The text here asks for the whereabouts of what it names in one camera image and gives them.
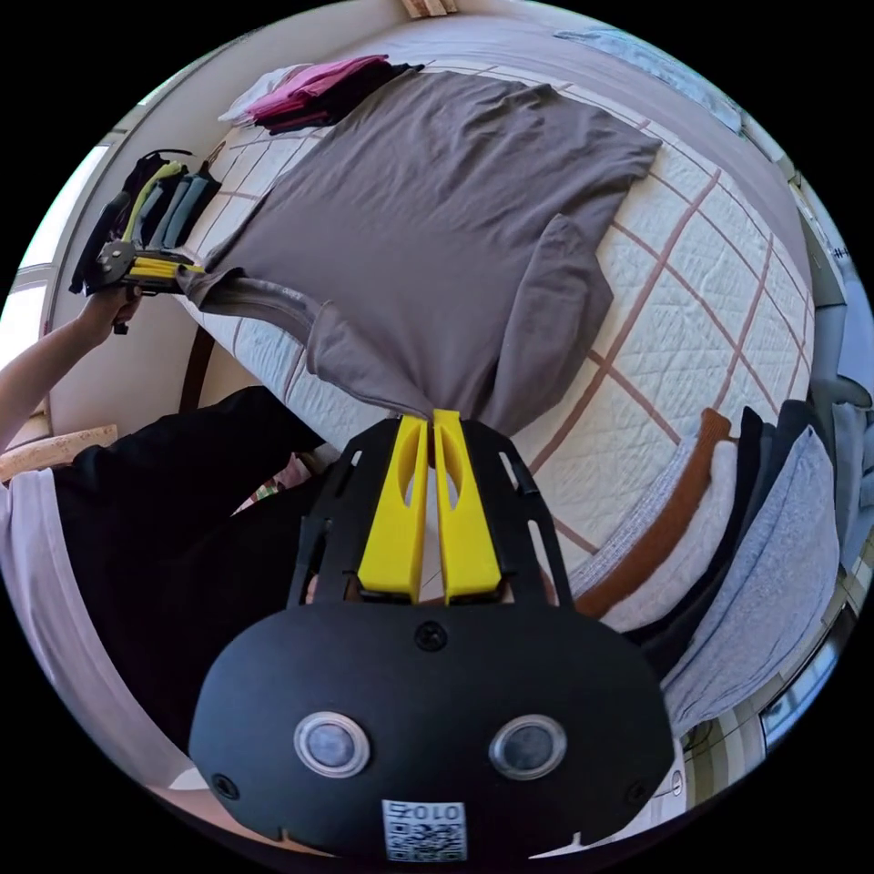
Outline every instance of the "white wall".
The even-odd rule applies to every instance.
[[[67,291],[76,259],[100,210],[121,189],[137,158],[173,147],[205,157],[228,130],[218,116],[262,73],[336,56],[351,43],[409,20],[400,0],[350,0],[312,9],[228,46],[157,99],[117,147],[79,217],[49,311],[52,326],[66,324],[80,311],[82,299]],[[111,338],[52,391],[55,433],[105,422],[128,433],[173,412],[195,331],[176,301],[144,300],[126,337]]]

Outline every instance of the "gray folded shirt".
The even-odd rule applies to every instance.
[[[821,621],[838,574],[833,494],[831,461],[808,427],[662,684],[676,737],[746,700],[788,666]]]

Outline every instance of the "wooden stick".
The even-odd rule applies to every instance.
[[[41,471],[58,464],[69,464],[88,446],[108,446],[118,439],[115,425],[88,428],[73,434],[60,434],[25,443],[0,455],[0,483],[6,483],[19,473]]]

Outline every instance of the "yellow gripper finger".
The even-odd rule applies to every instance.
[[[492,593],[501,582],[501,568],[457,412],[434,413],[434,466],[446,604],[457,597]],[[449,479],[458,494],[454,507]]]
[[[134,278],[141,277],[143,279],[173,279],[176,276],[178,267],[179,265],[176,261],[139,256],[134,259],[133,267],[131,267],[128,276]],[[186,268],[196,273],[203,272],[202,267],[195,265],[186,265]]]
[[[428,422],[404,416],[358,570],[367,592],[408,595],[418,603],[427,488]]]

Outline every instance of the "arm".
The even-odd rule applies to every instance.
[[[62,328],[38,340],[0,371],[0,452],[13,440],[39,403],[91,350],[107,339],[116,321],[128,321],[136,299],[124,289],[101,291]]]

